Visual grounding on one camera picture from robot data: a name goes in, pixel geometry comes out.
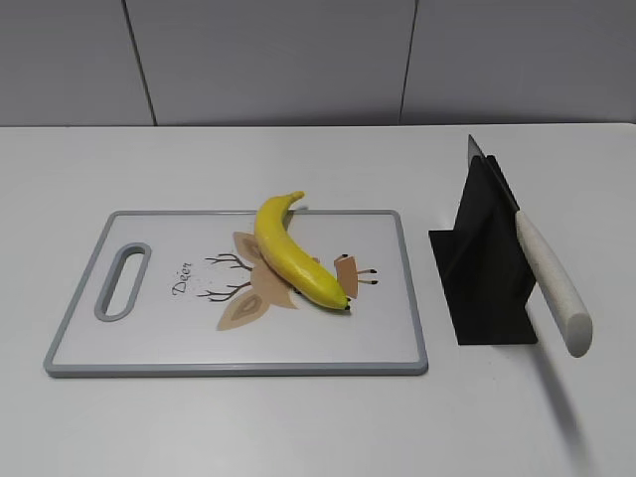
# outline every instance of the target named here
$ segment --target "white table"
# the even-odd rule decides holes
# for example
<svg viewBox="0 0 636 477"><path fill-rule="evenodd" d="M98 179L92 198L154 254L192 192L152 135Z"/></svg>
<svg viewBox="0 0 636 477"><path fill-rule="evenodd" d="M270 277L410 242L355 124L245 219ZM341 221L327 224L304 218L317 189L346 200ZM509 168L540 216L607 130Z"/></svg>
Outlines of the white table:
<svg viewBox="0 0 636 477"><path fill-rule="evenodd" d="M466 139L495 154L594 320L581 359L541 292L540 346L459 347L426 232L452 226ZM0 129L0 475L549 476L636 468L636 126ZM401 213L420 377L53 380L42 360L109 213Z"/></svg>

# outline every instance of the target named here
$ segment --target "yellow banana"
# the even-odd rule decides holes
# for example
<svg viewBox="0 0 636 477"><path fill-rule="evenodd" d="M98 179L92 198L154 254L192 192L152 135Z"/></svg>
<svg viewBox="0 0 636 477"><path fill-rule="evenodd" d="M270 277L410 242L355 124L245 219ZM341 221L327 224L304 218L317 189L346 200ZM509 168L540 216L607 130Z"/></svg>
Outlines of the yellow banana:
<svg viewBox="0 0 636 477"><path fill-rule="evenodd" d="M283 226L285 214L304 192L268 199L256 213L254 235L263 258L282 278L318 305L348 310L345 290L338 280L308 255Z"/></svg>

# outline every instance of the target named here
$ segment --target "knife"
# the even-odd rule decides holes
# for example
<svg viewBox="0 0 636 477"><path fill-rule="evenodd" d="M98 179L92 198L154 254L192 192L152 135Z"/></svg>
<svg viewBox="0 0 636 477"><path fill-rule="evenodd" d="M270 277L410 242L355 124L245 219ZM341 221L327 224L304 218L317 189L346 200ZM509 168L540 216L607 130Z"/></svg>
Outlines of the knife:
<svg viewBox="0 0 636 477"><path fill-rule="evenodd" d="M592 320L569 275L537 227L520 210L515 197L492 156L486 156L472 135L468 136L468 165L480 160L493 179L499 183L515 214L517 240L548 302L567 350L580 358L592 342Z"/></svg>

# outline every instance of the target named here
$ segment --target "knife stand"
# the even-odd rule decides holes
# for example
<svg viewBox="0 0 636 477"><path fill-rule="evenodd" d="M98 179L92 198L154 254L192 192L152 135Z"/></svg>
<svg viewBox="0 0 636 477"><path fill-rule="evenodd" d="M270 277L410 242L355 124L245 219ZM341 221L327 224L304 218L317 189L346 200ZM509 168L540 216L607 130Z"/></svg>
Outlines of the knife stand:
<svg viewBox="0 0 636 477"><path fill-rule="evenodd" d="M519 206L494 156L475 156L452 231L430 231L460 345L535 344L535 276L517 240Z"/></svg>

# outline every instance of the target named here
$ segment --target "white cutting board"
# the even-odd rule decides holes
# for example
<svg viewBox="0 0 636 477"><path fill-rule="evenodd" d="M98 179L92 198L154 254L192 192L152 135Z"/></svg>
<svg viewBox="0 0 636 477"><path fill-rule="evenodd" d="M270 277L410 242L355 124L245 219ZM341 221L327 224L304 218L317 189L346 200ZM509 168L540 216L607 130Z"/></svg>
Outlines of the white cutting board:
<svg viewBox="0 0 636 477"><path fill-rule="evenodd" d="M290 219L291 236L334 274L341 272L356 295L350 312L321 309L271 273L251 235L253 212L115 213L51 345L47 372L423 373L427 359L398 214L299 211ZM104 316L104 283L118 252L132 244L143 246L147 264L134 303L123 317ZM343 254L346 266L337 270L335 259ZM365 269L377 273L356 273ZM356 283L356 277L377 283Z"/></svg>

